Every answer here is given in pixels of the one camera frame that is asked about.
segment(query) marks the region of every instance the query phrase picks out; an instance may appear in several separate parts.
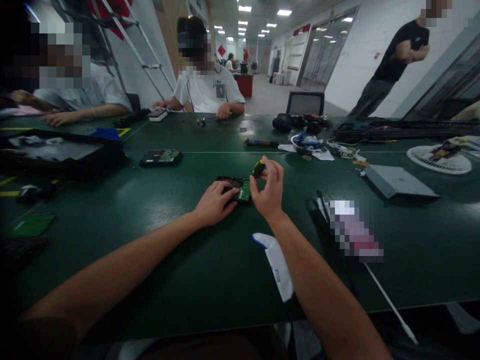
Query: id badge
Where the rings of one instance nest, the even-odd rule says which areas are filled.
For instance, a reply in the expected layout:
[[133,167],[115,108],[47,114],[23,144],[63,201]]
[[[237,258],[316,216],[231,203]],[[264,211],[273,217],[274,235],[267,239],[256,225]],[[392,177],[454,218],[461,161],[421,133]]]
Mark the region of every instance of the id badge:
[[225,99],[225,84],[216,85],[216,98]]

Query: black office chair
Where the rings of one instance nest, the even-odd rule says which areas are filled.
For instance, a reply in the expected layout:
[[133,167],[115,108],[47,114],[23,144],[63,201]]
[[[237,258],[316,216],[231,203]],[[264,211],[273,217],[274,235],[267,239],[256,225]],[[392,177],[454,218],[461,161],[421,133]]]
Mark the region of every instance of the black office chair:
[[131,109],[133,111],[142,110],[142,107],[140,106],[140,97],[137,94],[132,94],[127,92],[126,97],[128,98],[128,101],[130,102],[130,105],[131,105]]
[[443,103],[441,111],[437,115],[436,120],[450,120],[459,112],[468,108],[473,103],[474,103],[473,100],[462,99],[462,98],[453,98],[453,99],[446,100]]
[[317,91],[290,91],[286,113],[323,115],[325,94]]

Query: green table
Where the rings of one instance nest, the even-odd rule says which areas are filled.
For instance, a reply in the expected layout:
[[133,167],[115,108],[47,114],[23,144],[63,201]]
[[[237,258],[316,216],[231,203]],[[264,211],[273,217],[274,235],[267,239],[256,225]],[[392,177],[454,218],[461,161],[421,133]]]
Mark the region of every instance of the green table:
[[[196,118],[206,116],[206,126]],[[50,246],[18,277],[26,309],[73,274],[123,244],[191,211],[218,175],[245,178],[266,154],[285,168],[283,208],[300,231],[324,252],[307,200],[322,190],[327,200],[354,200],[384,249],[384,263],[371,269],[398,308],[480,298],[480,165],[461,176],[422,168],[405,151],[428,139],[362,144],[371,164],[404,167],[442,196],[422,207],[387,205],[351,160],[303,160],[296,153],[244,147],[247,138],[287,143],[271,115],[243,115],[218,122],[211,114],[172,113],[160,123],[143,120],[124,135],[130,161],[91,181],[71,180],[60,195],[33,212],[58,219],[46,232]],[[345,119],[333,119],[336,123]],[[46,128],[35,118],[2,121],[6,127]],[[59,131],[89,134],[111,120],[71,125]],[[141,168],[149,149],[180,149],[173,168]],[[10,224],[31,210],[0,198]],[[301,319],[296,299],[282,303],[264,249],[252,240],[271,234],[255,206],[238,206],[220,224],[185,241],[90,332],[86,343],[166,337]],[[368,312],[388,310],[362,265],[347,259],[356,297]],[[346,269],[335,266],[348,284]]]

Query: circuit board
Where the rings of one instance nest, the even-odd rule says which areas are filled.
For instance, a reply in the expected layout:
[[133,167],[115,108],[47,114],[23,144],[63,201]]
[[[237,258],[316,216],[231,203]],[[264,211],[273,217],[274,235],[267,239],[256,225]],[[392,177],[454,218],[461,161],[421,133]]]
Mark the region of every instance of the circuit board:
[[140,160],[142,167],[174,166],[182,158],[182,152],[174,149],[149,150]]
[[250,181],[246,179],[240,179],[236,177],[228,176],[219,176],[216,178],[217,181],[226,181],[231,184],[233,188],[238,188],[240,191],[231,199],[233,201],[238,201],[239,203],[249,204],[250,203]]

